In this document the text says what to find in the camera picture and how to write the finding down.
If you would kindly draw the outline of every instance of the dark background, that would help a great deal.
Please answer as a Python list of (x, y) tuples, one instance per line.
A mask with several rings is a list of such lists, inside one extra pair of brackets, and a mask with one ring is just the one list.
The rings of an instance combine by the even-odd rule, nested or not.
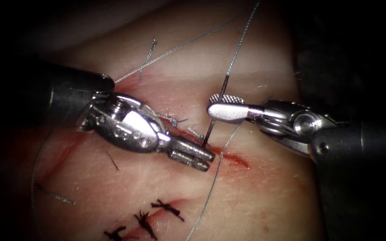
[[(10, 64), (8, 56), (44, 51), (43, 46), (28, 38), (28, 34), (45, 32), (49, 28), (47, 23), (54, 19), (90, 11), (96, 2), (0, 2), (0, 81), (10, 76), (4, 72), (4, 66)], [(109, 8), (112, 4), (130, 2), (106, 1)], [(146, 9), (153, 1), (143, 2)], [(329, 113), (337, 120), (373, 121), (386, 125), (386, 2), (306, 0), (279, 4), (295, 40), (293, 62), (304, 104)], [(96, 11), (102, 11), (105, 16), (105, 8)], [(11, 107), (13, 103), (15, 100), (0, 96), (0, 107)], [(317, 168), (319, 179), (325, 179), (328, 175), (323, 174), (331, 172)], [(323, 200), (327, 207), (327, 238), (385, 238), (386, 160), (346, 171), (345, 177), (339, 174), (338, 178), (342, 180), (334, 180), (335, 183), (344, 181), (349, 185), (343, 185), (347, 190), (342, 193), (336, 190), (334, 200)], [(334, 189), (334, 186), (328, 186), (326, 191)], [(3, 237), (9, 237), (9, 227), (2, 230), (7, 232)]]

